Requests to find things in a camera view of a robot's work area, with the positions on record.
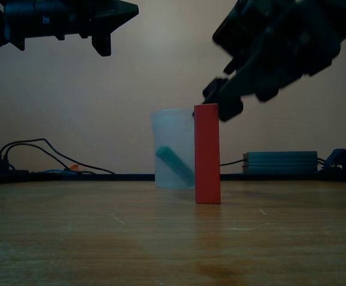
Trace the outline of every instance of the green object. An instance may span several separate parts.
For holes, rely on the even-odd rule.
[[[160,147],[156,154],[171,170],[183,180],[187,186],[195,185],[195,173],[178,155],[168,146]]]

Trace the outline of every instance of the red block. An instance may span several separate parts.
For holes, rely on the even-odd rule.
[[[220,204],[218,105],[196,105],[194,116],[195,201],[197,204]]]

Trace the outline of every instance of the wooden table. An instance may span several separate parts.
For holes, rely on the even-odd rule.
[[[0,185],[0,286],[346,286],[346,183]]]

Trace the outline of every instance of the black cable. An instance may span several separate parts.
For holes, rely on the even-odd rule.
[[[47,145],[56,153],[58,154],[59,156],[67,159],[67,160],[70,160],[72,161],[73,163],[76,163],[78,165],[81,165],[81,166],[84,166],[84,167],[87,167],[87,168],[90,168],[90,169],[95,169],[95,170],[100,170],[100,171],[104,171],[104,172],[107,172],[107,173],[110,173],[112,175],[115,175],[116,173],[110,171],[110,170],[107,170],[107,169],[103,169],[103,168],[97,168],[97,167],[93,167],[93,166],[90,166],[90,165],[87,165],[87,164],[83,164],[83,163],[80,163],[76,160],[73,160],[71,159],[70,157],[67,157],[63,154],[61,154],[58,150],[56,150],[54,148],[54,146],[52,146],[47,139],[44,139],[44,138],[41,138],[41,139],[34,139],[34,140],[24,140],[24,141],[16,141],[16,142],[12,142],[12,143],[9,143],[9,144],[6,144],[5,146],[2,147],[2,149],[0,150],[0,154],[2,154],[5,150],[6,147],[10,146],[10,145],[13,145],[13,144],[18,144],[18,143],[30,143],[30,142],[38,142],[38,141],[44,141],[47,143]]]
[[[61,165],[63,165],[64,168],[69,169],[68,166],[67,166],[66,164],[64,164],[62,161],[60,161],[59,159],[57,159],[54,155],[52,155],[51,153],[47,152],[47,151],[44,150],[42,147],[39,147],[39,146],[36,146],[36,145],[33,145],[33,144],[25,144],[25,143],[14,144],[14,145],[10,146],[10,147],[7,149],[5,156],[8,156],[8,152],[10,151],[10,149],[12,149],[12,148],[14,148],[14,147],[16,147],[16,146],[31,146],[31,147],[37,148],[37,149],[43,151],[44,153],[46,153],[47,155],[49,155],[50,157],[54,158],[57,162],[59,162]]]
[[[232,162],[232,163],[227,163],[227,164],[221,164],[220,166],[223,167],[223,166],[229,166],[229,165],[234,165],[234,164],[238,164],[238,163],[242,163],[244,162],[244,160],[239,160],[239,161],[235,161],[235,162]]]

